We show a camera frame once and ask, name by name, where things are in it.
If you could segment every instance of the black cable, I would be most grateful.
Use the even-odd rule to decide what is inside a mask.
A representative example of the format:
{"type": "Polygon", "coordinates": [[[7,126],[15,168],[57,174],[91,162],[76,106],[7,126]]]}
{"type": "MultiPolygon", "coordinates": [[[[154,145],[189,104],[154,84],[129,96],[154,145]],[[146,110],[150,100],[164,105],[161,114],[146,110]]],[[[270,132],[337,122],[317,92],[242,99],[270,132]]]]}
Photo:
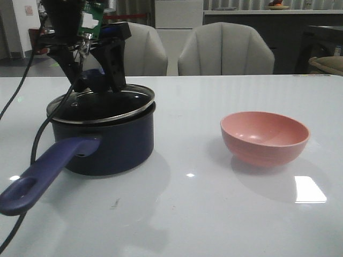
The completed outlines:
{"type": "Polygon", "coordinates": [[[36,160],[36,154],[37,154],[37,147],[38,147],[38,143],[39,140],[42,136],[42,133],[44,131],[44,129],[46,128],[46,126],[49,124],[49,122],[53,119],[53,117],[56,115],[56,113],[59,111],[60,107],[67,101],[67,99],[69,98],[71,92],[73,91],[77,81],[79,80],[80,76],[81,76],[81,72],[82,72],[82,68],[83,68],[83,63],[80,62],[80,72],[79,74],[76,76],[76,79],[74,80],[74,82],[71,84],[71,86],[69,87],[68,91],[65,93],[64,97],[62,98],[61,102],[58,104],[58,106],[55,108],[55,110],[50,113],[50,115],[46,118],[46,120],[42,123],[42,125],[39,127],[37,134],[34,138],[33,141],[33,145],[32,145],[32,150],[31,150],[31,159],[30,159],[30,164],[33,164],[36,160]]]}
{"type": "Polygon", "coordinates": [[[0,246],[0,254],[2,254],[2,252],[6,249],[6,247],[10,244],[10,242],[12,241],[13,237],[16,235],[21,223],[24,220],[26,213],[20,214],[19,218],[17,219],[17,222],[15,223],[12,231],[10,232],[10,234],[7,236],[7,238],[5,239],[5,241],[1,244],[0,246]]]}
{"type": "Polygon", "coordinates": [[[31,53],[31,56],[30,56],[30,59],[28,61],[28,64],[27,64],[27,67],[24,71],[24,75],[23,77],[21,78],[21,81],[19,83],[19,86],[17,87],[16,91],[14,92],[14,94],[12,95],[12,97],[9,99],[9,101],[7,102],[7,104],[5,105],[4,109],[1,111],[0,113],[0,120],[2,119],[2,117],[4,116],[5,112],[7,111],[8,107],[11,105],[11,103],[13,102],[14,98],[16,98],[17,94],[19,93],[23,83],[24,83],[24,80],[28,74],[28,70],[30,69],[31,67],[31,64],[32,64],[32,61],[33,61],[33,57],[34,57],[34,54],[37,50],[37,45],[38,45],[38,40],[39,40],[39,37],[40,37],[40,34],[42,33],[42,30],[43,30],[43,26],[45,24],[45,21],[47,20],[48,16],[45,16],[42,20],[42,23],[41,23],[41,26],[39,27],[39,30],[38,30],[38,35],[34,41],[34,45],[33,45],[33,49],[32,49],[32,53],[31,53]]]}
{"type": "MultiPolygon", "coordinates": [[[[32,48],[32,52],[31,52],[31,56],[30,56],[30,59],[28,61],[28,64],[27,64],[27,67],[24,71],[24,74],[23,74],[23,77],[21,78],[21,81],[16,89],[16,91],[13,93],[12,97],[9,99],[9,101],[7,102],[7,104],[5,105],[5,107],[3,108],[3,110],[1,111],[0,113],[0,120],[2,119],[2,117],[4,116],[5,112],[7,111],[8,107],[11,105],[11,103],[13,102],[14,98],[16,98],[17,94],[19,93],[22,85],[24,84],[24,81],[25,81],[25,78],[27,77],[27,74],[28,74],[28,71],[31,67],[31,64],[32,64],[32,61],[33,61],[33,57],[34,57],[34,54],[37,50],[37,46],[38,46],[38,40],[39,40],[39,37],[42,33],[42,30],[43,30],[43,27],[44,27],[44,24],[47,20],[48,16],[45,16],[42,21],[41,21],[41,26],[39,27],[39,30],[38,30],[38,34],[37,34],[37,37],[35,38],[35,41],[34,41],[34,45],[33,45],[33,48],[32,48]]],[[[7,236],[7,238],[5,239],[5,241],[3,241],[3,243],[0,245],[0,254],[2,254],[2,252],[6,249],[6,247],[10,244],[10,242],[12,241],[13,237],[16,235],[18,229],[20,228],[20,225],[21,223],[23,222],[24,218],[26,216],[26,213],[22,213],[19,215],[13,229],[11,230],[10,234],[7,236]]]]}

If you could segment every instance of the purple handle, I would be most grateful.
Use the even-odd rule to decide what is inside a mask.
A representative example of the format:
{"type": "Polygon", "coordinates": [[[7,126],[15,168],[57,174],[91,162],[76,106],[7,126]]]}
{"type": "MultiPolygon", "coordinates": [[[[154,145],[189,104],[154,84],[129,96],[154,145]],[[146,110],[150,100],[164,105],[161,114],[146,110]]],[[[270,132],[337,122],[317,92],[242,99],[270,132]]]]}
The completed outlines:
{"type": "Polygon", "coordinates": [[[0,195],[0,213],[14,216],[27,212],[75,155],[91,155],[99,144],[97,138],[83,137],[52,145],[0,195]]]}

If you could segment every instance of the chair backrest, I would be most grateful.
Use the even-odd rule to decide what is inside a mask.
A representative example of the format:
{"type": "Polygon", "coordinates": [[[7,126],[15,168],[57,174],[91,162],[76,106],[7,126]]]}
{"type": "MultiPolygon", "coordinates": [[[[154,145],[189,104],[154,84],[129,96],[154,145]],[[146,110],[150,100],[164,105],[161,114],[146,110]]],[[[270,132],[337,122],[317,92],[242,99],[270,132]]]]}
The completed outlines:
{"type": "Polygon", "coordinates": [[[252,27],[216,22],[194,28],[178,58],[179,75],[272,74],[274,54],[252,27]]]}
{"type": "MultiPolygon", "coordinates": [[[[168,57],[155,28],[128,22],[131,37],[125,40],[124,70],[126,76],[165,76],[168,57]]],[[[98,61],[89,55],[84,70],[97,69],[98,61]]]]}

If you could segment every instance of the pink bowl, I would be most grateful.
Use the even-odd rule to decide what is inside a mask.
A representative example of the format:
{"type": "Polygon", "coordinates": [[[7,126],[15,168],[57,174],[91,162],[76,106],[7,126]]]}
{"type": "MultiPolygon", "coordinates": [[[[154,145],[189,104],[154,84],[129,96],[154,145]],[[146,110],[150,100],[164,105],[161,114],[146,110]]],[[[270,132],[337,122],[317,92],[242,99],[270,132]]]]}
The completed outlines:
{"type": "Polygon", "coordinates": [[[220,125],[229,150],[238,159],[260,167],[294,160],[310,137],[302,123],[270,112],[237,112],[226,116],[220,125]]]}

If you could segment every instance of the handle hole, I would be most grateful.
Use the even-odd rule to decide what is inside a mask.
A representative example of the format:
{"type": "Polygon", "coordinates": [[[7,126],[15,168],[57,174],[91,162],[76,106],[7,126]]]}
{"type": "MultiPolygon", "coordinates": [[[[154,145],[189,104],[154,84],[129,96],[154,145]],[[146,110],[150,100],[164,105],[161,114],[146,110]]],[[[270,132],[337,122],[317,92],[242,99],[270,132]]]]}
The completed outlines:
{"type": "Polygon", "coordinates": [[[36,184],[35,178],[22,178],[13,182],[14,200],[18,200],[27,195],[31,188],[36,184]]]}

